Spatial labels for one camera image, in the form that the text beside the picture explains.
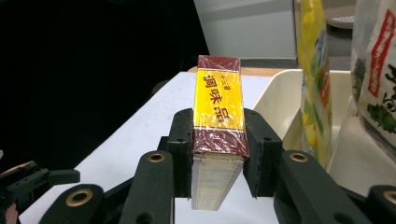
white wall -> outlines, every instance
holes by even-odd
[[[295,59],[292,0],[194,0],[211,55]]]

yellow package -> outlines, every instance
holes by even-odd
[[[240,64],[235,57],[198,58],[192,209],[218,211],[249,155]]]
[[[332,156],[332,99],[326,21],[320,0],[301,0],[298,62],[303,69],[303,149],[326,168]]]

seasoning box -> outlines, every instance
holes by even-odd
[[[192,132],[192,209],[219,210],[247,160],[248,140],[234,57],[200,55]]]

packaged snack bag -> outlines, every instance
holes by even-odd
[[[358,111],[368,133],[396,155],[396,1],[382,0],[365,51]]]
[[[298,62],[303,69],[303,150],[326,168],[332,156],[332,99],[326,20],[320,0],[300,1]]]
[[[356,104],[361,95],[361,84],[366,72],[366,50],[373,35],[380,2],[381,0],[359,0],[356,2],[350,66],[352,95]]]

white bin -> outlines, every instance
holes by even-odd
[[[367,196],[373,185],[396,186],[396,163],[363,130],[352,100],[349,71],[330,71],[332,91],[332,160],[327,169],[338,185]],[[303,71],[285,70],[270,81],[253,106],[283,141],[301,150],[300,104]]]

